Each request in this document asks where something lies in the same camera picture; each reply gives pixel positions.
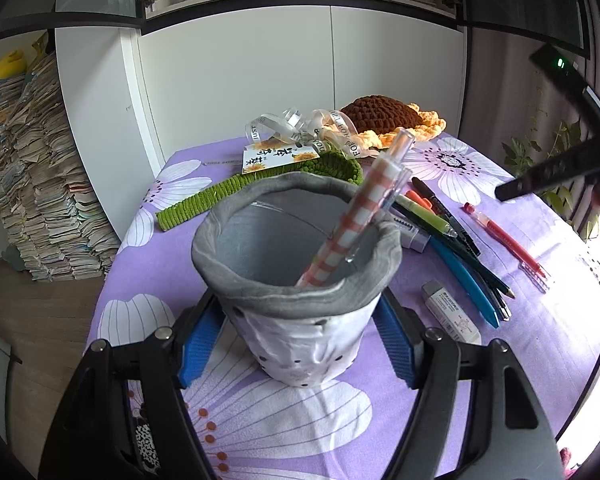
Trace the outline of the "blue pen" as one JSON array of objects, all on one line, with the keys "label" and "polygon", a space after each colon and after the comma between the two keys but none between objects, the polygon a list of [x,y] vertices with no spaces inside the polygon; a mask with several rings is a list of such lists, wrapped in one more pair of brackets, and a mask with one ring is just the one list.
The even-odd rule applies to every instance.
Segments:
[{"label": "blue pen", "polygon": [[499,328],[500,320],[498,319],[498,315],[492,306],[492,302],[483,292],[478,282],[465,268],[463,260],[458,258],[454,252],[451,252],[436,238],[432,238],[429,241],[429,245],[434,248],[434,251],[442,259],[457,281],[460,282],[467,296],[471,299],[472,303],[482,315],[484,320],[493,328]]}]

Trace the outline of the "black pen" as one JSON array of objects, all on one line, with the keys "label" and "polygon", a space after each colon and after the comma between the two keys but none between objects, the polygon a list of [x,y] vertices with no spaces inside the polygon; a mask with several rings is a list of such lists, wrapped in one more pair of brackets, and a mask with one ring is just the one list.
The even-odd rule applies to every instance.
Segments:
[{"label": "black pen", "polygon": [[469,250],[475,257],[480,256],[480,250],[475,244],[474,240],[469,236],[468,232],[464,229],[464,226],[455,218],[451,211],[444,206],[438,196],[432,192],[432,189],[426,185],[426,183],[419,178],[412,177],[412,188],[414,191],[423,199],[428,200],[431,205],[432,211],[439,217],[443,218],[452,226],[455,232],[457,232],[458,240]]}]

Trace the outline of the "green highlighter pen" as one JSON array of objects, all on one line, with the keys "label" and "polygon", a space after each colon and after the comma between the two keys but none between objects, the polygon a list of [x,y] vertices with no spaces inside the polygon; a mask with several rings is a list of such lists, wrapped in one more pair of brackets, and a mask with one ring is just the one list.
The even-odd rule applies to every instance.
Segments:
[{"label": "green highlighter pen", "polygon": [[394,206],[398,205],[409,211],[411,214],[414,214],[423,222],[426,222],[428,226],[431,226],[442,235],[451,238],[457,237],[457,232],[452,228],[449,222],[437,216],[429,209],[420,206],[418,203],[414,202],[414,200],[410,200],[404,195],[397,195],[394,199]]}]

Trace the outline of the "orange marker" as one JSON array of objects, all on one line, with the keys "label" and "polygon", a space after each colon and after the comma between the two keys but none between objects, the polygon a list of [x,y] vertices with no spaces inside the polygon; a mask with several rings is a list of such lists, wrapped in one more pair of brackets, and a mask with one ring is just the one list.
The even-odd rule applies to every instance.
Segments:
[{"label": "orange marker", "polygon": [[432,211],[432,205],[431,205],[430,201],[426,200],[426,198],[422,198],[422,196],[418,195],[415,191],[408,190],[405,193],[405,196],[407,198],[409,198],[410,200],[412,200],[413,202],[415,202],[416,204],[419,204],[419,206],[422,206],[422,208],[426,208],[429,211]]}]

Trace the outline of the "orange checkered pen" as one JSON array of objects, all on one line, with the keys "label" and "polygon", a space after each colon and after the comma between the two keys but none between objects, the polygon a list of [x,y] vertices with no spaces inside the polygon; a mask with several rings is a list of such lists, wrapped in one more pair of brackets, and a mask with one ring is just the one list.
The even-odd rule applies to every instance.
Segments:
[{"label": "orange checkered pen", "polygon": [[348,209],[298,279],[297,286],[324,285],[340,262],[353,254],[370,222],[378,211],[392,204],[410,175],[403,159],[414,142],[412,130],[400,128],[390,148],[376,157]]}]

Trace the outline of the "red gel pen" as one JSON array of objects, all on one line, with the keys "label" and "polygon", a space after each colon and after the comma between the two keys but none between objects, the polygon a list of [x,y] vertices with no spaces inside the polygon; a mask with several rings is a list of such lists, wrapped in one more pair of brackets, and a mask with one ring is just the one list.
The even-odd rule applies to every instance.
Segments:
[{"label": "red gel pen", "polygon": [[464,203],[462,211],[473,218],[479,226],[481,226],[490,237],[497,240],[504,246],[509,253],[514,256],[521,268],[522,272],[530,278],[536,288],[541,292],[548,292],[550,289],[550,278],[544,268],[532,257],[513,237],[511,237],[503,228],[488,216],[478,211],[478,209],[470,203]]}]

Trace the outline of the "green potted plant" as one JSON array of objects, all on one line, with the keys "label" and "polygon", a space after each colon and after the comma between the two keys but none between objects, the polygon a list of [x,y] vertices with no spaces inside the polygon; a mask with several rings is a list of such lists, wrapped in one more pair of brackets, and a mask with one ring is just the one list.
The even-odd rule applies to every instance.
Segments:
[{"label": "green potted plant", "polygon": [[[552,132],[550,145],[542,148],[530,136],[502,142],[504,162],[508,171],[516,178],[521,177],[532,166],[545,162],[582,142],[581,121],[562,120]],[[580,181],[569,181],[554,188],[536,193],[539,198],[562,220],[568,223],[582,240],[588,240],[596,229],[600,214],[591,205],[591,196]]]}]

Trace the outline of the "green crochet stem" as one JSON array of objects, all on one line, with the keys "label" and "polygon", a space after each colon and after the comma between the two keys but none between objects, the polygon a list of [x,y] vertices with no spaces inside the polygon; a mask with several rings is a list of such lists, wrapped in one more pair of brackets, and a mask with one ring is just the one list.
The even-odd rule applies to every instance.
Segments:
[{"label": "green crochet stem", "polygon": [[224,198],[237,193],[245,186],[257,180],[258,177],[254,174],[246,174],[245,176],[235,174],[222,182],[211,185],[210,188],[205,188],[195,195],[183,198],[176,204],[158,212],[158,226],[163,232],[180,226],[186,221],[207,212],[221,200],[224,200]]}]

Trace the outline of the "purple floral tablecloth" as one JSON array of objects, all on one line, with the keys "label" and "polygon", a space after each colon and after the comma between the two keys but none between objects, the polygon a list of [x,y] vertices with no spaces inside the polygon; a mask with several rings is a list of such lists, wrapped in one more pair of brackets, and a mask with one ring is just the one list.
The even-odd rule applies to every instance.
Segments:
[{"label": "purple floral tablecloth", "polygon": [[[114,258],[90,330],[110,344],[142,340],[196,304],[204,282],[190,245],[190,220],[170,231],[157,212],[237,174],[245,142],[236,138],[173,154],[140,204]],[[600,232],[590,242],[527,196],[502,204],[494,188],[504,169],[452,136],[412,148],[408,164],[452,214],[473,204],[524,246],[550,276],[537,289],[517,260],[469,217],[465,229],[481,261],[514,291],[510,320],[480,323],[484,340],[513,348],[554,431],[562,430],[588,380],[600,373]],[[356,361],[317,388],[269,378],[231,328],[222,331],[201,378],[184,401],[210,463],[222,479],[377,479],[398,443],[415,399],[396,378],[375,326]]]}]

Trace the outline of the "sunflower gift card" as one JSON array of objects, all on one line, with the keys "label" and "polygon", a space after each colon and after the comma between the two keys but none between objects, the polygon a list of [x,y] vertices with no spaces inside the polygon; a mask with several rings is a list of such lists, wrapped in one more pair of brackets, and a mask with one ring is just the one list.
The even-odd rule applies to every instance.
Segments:
[{"label": "sunflower gift card", "polygon": [[251,144],[242,152],[242,174],[274,169],[318,159],[320,155],[314,148],[297,144],[285,144],[274,141]]}]

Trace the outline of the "green crochet leaf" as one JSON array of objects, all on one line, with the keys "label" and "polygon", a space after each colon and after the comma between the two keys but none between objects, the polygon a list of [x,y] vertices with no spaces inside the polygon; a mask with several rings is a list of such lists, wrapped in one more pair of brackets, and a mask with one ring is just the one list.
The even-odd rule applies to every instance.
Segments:
[{"label": "green crochet leaf", "polygon": [[254,176],[257,179],[262,179],[294,171],[332,177],[355,185],[360,184],[364,178],[362,166],[356,159],[344,157],[343,154],[335,151],[325,152],[316,159],[258,171]]}]

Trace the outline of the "tall stack of books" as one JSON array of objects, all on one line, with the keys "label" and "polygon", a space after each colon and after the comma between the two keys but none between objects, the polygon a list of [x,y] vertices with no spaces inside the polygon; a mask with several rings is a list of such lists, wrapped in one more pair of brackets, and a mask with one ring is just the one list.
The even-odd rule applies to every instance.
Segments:
[{"label": "tall stack of books", "polygon": [[0,80],[0,217],[35,281],[98,278],[120,247],[76,148],[52,54]]}]

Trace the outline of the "translucent white ribbon bow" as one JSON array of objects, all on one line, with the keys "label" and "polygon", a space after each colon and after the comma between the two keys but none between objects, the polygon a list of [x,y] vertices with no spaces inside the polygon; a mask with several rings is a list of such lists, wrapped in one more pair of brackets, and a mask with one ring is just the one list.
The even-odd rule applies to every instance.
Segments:
[{"label": "translucent white ribbon bow", "polygon": [[285,144],[309,146],[318,154],[336,151],[345,158],[376,157],[378,151],[366,148],[352,120],[339,110],[312,110],[302,114],[291,107],[281,115],[265,113],[245,125],[250,144],[276,139]]}]

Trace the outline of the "white bookshelf cabinet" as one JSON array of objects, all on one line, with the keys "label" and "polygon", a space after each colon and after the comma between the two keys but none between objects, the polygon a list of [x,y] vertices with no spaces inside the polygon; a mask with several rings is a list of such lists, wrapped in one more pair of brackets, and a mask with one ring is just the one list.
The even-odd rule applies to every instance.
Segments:
[{"label": "white bookshelf cabinet", "polygon": [[118,234],[175,152],[241,136],[262,113],[383,94],[457,133],[466,38],[448,15],[396,0],[56,0],[62,96]]}]

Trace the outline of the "yellow plush toy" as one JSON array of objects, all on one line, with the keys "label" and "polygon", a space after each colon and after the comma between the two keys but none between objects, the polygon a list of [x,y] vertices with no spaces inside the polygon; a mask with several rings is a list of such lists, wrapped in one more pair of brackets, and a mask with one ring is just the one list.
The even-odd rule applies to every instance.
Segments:
[{"label": "yellow plush toy", "polygon": [[27,60],[23,50],[12,50],[0,59],[0,80],[24,74],[26,71]]}]

